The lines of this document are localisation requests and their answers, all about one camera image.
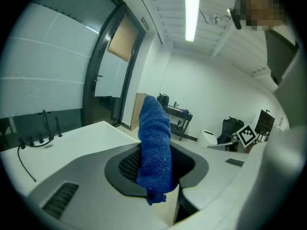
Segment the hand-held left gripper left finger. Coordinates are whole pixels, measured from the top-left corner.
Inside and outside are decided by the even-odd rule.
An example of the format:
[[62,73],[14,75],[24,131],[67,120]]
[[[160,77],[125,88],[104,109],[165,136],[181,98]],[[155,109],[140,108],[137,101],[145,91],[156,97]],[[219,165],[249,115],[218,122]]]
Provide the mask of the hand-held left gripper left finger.
[[165,230],[147,191],[120,172],[140,143],[83,155],[42,181],[28,196],[61,227],[77,230]]

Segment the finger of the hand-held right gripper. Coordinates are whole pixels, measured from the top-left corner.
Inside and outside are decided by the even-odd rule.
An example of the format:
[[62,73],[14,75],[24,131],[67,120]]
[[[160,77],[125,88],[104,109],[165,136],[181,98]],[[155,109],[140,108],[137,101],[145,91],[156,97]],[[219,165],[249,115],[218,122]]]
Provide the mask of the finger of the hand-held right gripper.
[[236,142],[227,142],[222,144],[216,144],[216,145],[210,145],[207,148],[214,149],[214,150],[221,150],[221,151],[227,151],[227,147],[235,145]]

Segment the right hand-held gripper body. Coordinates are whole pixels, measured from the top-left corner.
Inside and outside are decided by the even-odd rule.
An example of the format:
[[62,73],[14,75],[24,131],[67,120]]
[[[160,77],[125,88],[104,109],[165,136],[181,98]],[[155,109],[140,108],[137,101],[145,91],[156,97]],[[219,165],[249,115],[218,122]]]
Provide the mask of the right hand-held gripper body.
[[247,147],[256,141],[257,134],[250,125],[246,125],[232,134],[231,142],[237,144],[237,152],[246,152]]

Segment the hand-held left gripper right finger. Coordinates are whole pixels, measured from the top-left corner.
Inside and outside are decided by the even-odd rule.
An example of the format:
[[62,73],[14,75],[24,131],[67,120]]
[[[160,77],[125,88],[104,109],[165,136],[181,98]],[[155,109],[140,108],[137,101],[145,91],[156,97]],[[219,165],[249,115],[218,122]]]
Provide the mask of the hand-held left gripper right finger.
[[244,162],[248,157],[176,140],[170,142],[170,148],[179,185],[174,223],[204,209],[230,185],[241,166],[228,163],[229,159]]

